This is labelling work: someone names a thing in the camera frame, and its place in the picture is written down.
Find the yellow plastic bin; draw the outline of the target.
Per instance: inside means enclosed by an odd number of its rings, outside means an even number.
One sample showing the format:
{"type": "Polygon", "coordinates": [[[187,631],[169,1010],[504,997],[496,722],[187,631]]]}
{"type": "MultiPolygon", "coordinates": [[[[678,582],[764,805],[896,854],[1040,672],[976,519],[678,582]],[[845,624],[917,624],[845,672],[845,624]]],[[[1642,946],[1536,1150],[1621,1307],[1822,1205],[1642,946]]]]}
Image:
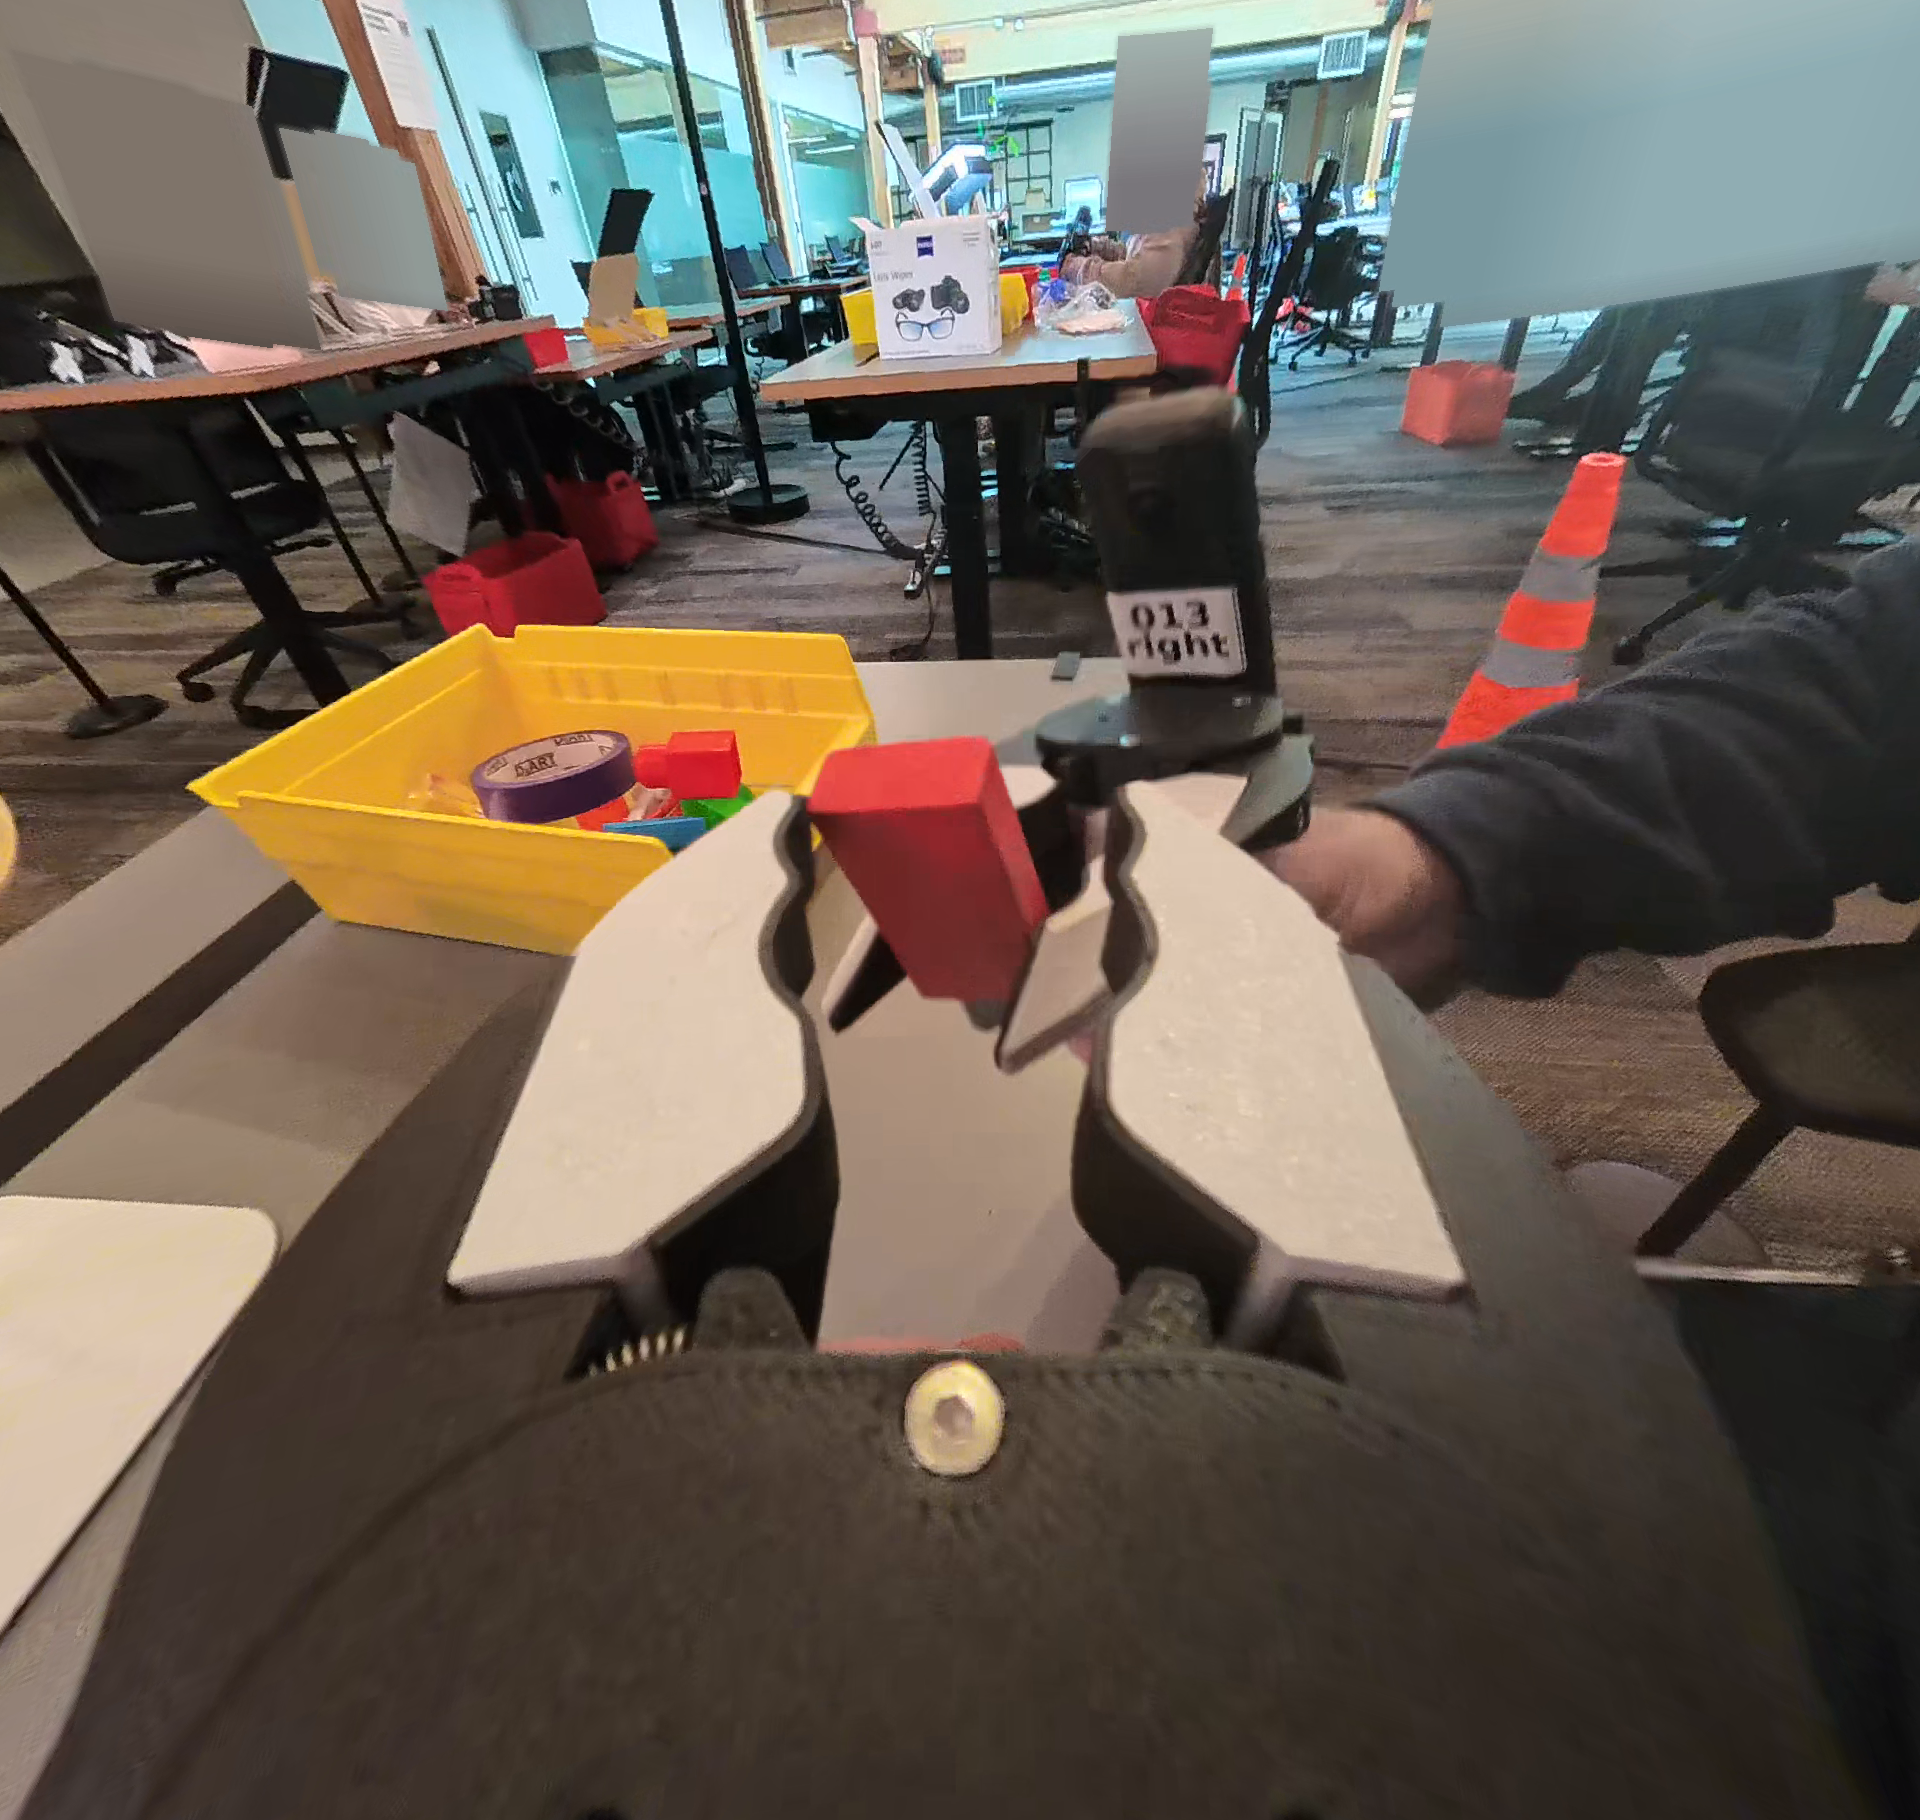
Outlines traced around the yellow plastic bin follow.
{"type": "Polygon", "coordinates": [[[877,737],[842,637],[469,627],[303,716],[189,795],[334,921],[571,955],[668,850],[640,833],[520,828],[428,805],[433,781],[531,737],[636,747],[732,729],[754,795],[807,795],[829,753],[877,737]]]}

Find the orange traffic cone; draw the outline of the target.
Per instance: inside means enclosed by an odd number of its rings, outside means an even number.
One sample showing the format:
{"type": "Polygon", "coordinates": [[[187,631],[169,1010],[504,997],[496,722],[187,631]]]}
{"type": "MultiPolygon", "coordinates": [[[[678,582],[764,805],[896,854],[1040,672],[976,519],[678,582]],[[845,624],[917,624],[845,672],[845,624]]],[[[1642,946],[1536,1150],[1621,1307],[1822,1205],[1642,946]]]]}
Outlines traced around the orange traffic cone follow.
{"type": "Polygon", "coordinates": [[[1586,454],[1504,601],[1475,672],[1463,686],[1436,740],[1439,753],[1498,737],[1523,719],[1579,695],[1596,621],[1597,575],[1621,510],[1625,460],[1586,454]]]}

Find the small red toy brick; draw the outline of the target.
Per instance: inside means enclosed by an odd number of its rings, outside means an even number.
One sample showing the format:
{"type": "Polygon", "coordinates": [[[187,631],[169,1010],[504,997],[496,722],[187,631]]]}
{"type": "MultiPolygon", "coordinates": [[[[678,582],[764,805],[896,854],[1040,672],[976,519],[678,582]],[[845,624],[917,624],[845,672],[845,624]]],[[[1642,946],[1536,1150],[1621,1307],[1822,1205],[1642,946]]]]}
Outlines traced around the small red toy brick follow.
{"type": "Polygon", "coordinates": [[[744,785],[739,734],[732,729],[684,729],[634,750],[634,774],[650,791],[675,799],[732,799],[744,785]]]}

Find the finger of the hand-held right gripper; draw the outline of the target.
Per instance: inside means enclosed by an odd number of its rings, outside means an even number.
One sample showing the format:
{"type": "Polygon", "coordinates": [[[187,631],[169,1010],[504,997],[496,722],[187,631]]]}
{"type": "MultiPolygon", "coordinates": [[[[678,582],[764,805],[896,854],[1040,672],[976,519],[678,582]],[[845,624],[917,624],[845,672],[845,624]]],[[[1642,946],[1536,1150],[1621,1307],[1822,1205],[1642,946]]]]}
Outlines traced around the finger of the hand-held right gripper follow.
{"type": "Polygon", "coordinates": [[[1104,966],[1112,912],[1108,890],[1080,890],[1039,926],[995,1039],[998,1071],[1027,1071],[1053,1054],[1091,1065],[1098,1023],[1115,997],[1104,966]]]}
{"type": "Polygon", "coordinates": [[[896,952],[879,934],[877,921],[863,915],[839,965],[829,974],[819,1000],[822,1023],[831,1035],[842,1035],[901,984],[904,970],[900,966],[896,952]]]}

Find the purple tape roll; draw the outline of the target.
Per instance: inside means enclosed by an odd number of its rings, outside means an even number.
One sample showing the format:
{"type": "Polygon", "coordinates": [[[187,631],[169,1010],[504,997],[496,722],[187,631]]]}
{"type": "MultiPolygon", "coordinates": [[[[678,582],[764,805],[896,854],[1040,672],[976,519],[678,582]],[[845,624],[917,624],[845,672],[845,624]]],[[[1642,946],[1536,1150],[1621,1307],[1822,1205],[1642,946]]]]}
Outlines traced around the purple tape roll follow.
{"type": "Polygon", "coordinates": [[[634,743],[614,729],[551,731],[480,760],[469,772],[480,813],[507,826],[563,826],[627,818],[634,743]]]}

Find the white cardboard box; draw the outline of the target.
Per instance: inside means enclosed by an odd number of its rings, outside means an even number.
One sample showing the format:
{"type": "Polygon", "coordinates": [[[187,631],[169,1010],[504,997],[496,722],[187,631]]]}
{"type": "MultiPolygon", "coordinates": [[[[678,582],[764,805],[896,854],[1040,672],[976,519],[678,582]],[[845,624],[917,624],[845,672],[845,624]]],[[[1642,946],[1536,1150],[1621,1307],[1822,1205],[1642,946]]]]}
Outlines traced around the white cardboard box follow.
{"type": "Polygon", "coordinates": [[[865,224],[879,363],[983,360],[1002,347],[1002,265],[989,217],[865,224]]]}

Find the red toy block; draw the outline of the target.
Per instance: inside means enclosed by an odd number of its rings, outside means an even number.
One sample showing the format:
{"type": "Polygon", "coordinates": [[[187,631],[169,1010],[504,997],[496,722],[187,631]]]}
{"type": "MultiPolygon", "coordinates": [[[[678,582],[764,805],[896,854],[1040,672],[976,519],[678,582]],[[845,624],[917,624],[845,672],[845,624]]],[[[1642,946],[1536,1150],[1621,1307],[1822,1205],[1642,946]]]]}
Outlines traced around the red toy block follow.
{"type": "Polygon", "coordinates": [[[1047,900],[988,737],[831,753],[809,819],[914,993],[1009,1000],[1047,900]]]}

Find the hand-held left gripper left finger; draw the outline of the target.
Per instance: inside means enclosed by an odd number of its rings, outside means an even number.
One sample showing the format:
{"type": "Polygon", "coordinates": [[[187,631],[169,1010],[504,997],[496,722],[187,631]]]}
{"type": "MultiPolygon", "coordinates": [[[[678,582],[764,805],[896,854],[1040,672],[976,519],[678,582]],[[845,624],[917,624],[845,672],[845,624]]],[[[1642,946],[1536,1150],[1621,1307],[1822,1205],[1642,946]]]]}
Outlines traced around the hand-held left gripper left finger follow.
{"type": "Polygon", "coordinates": [[[822,1312],[839,1172],[809,893],[804,799],[764,795],[599,919],[452,1250],[460,1298],[695,1312],[719,1271],[764,1268],[822,1312]]]}

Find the wooden desk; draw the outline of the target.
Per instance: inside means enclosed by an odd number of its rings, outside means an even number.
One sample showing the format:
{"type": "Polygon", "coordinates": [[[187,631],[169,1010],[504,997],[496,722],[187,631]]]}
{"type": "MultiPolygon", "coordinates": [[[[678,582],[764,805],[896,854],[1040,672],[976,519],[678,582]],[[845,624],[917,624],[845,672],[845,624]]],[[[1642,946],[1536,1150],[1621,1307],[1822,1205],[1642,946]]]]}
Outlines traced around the wooden desk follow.
{"type": "Polygon", "coordinates": [[[398,409],[514,388],[538,374],[531,334],[548,316],[433,324],[323,351],[271,353],[243,346],[234,367],[169,367],[4,391],[4,438],[16,443],[54,490],[81,536],[134,568],[210,562],[234,577],[258,620],[230,651],[177,672],[187,699],[234,657],[248,672],[233,709],[248,726],[285,726],[300,713],[258,709],[252,683],[285,658],[317,707],[349,695],[330,654],[388,668],[353,627],[411,624],[375,587],[349,611],[303,607],[278,548],[330,527],[326,490],[274,440],[274,415],[291,409],[326,436],[381,422],[398,409]]]}

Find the black office chair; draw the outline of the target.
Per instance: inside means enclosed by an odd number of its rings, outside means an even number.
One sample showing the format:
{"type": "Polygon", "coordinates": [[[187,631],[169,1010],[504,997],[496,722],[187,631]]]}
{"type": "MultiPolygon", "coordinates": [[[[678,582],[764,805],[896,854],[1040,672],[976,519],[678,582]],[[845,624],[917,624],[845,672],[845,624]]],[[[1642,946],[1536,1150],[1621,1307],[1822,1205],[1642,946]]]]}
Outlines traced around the black office chair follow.
{"type": "Polygon", "coordinates": [[[1863,511],[1918,486],[1918,288],[1853,269],[1799,285],[1789,327],[1761,339],[1704,324],[1638,447],[1638,474],[1734,536],[1696,536],[1676,562],[1689,592],[1611,647],[1638,668],[1680,621],[1719,607],[1827,594],[1863,511]]]}
{"type": "Polygon", "coordinates": [[[1639,1232],[1638,1259],[1675,1259],[1793,1134],[1918,1150],[1918,938],[1728,962],[1696,1014],[1751,1113],[1639,1232]]]}

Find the person's right hand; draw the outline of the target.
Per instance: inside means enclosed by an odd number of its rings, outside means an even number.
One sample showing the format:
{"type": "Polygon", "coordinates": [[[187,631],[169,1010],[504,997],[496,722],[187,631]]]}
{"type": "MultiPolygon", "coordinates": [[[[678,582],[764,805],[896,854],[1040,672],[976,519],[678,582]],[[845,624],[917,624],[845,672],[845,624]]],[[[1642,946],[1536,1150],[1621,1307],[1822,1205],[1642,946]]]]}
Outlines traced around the person's right hand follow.
{"type": "Polygon", "coordinates": [[[1467,897],[1449,861],[1374,808],[1318,812],[1306,832],[1260,850],[1337,943],[1372,962],[1419,1010],[1464,987],[1467,897]]]}

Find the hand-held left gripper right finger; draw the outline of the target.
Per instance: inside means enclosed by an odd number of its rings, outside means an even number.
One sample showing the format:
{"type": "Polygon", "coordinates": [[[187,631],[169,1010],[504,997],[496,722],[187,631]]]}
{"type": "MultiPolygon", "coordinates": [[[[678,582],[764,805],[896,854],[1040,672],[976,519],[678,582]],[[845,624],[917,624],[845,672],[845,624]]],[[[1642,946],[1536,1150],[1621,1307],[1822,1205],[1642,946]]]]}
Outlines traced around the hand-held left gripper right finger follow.
{"type": "Polygon", "coordinates": [[[1118,1284],[1181,1275],[1212,1329],[1279,1329],[1297,1288],[1457,1301],[1467,1268],[1306,900],[1173,781],[1119,791],[1106,884],[1068,1195],[1118,1284]]]}

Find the red storage box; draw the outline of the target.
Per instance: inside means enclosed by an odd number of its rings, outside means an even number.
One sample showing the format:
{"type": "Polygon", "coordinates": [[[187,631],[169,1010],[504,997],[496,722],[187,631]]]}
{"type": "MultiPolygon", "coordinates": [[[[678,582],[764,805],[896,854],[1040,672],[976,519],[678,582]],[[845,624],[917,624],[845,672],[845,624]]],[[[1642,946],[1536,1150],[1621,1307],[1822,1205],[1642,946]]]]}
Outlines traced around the red storage box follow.
{"type": "Polygon", "coordinates": [[[1399,433],[1433,447],[1485,447],[1502,438],[1515,370],[1498,363],[1432,363],[1409,377],[1399,433]]]}

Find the person's right forearm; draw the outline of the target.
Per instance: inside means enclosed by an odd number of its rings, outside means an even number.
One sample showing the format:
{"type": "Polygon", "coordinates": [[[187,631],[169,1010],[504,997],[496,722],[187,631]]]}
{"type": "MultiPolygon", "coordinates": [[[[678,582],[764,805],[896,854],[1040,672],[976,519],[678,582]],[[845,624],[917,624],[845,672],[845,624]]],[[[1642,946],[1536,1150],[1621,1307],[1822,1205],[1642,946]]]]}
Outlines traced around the person's right forearm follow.
{"type": "Polygon", "coordinates": [[[1463,890],[1463,974],[1555,996],[1617,949],[1822,938],[1918,902],[1918,542],[1433,754],[1374,808],[1463,890]]]}

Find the long wooden table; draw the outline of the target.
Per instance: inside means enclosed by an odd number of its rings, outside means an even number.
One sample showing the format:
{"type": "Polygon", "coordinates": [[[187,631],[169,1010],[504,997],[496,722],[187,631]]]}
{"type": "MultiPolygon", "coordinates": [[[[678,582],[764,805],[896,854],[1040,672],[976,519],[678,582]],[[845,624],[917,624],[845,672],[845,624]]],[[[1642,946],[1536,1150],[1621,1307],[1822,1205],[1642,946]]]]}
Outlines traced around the long wooden table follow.
{"type": "Polygon", "coordinates": [[[1063,406],[1088,419],[1118,388],[1159,374],[1137,302],[1119,302],[1118,320],[1118,332],[1091,336],[1024,323],[993,353],[925,363],[863,360],[839,341],[760,384],[764,405],[804,406],[819,440],[855,419],[931,428],[942,453],[947,601],[962,662],[995,654],[995,568],[1017,580],[1044,572],[1031,514],[1044,419],[1063,406]]]}

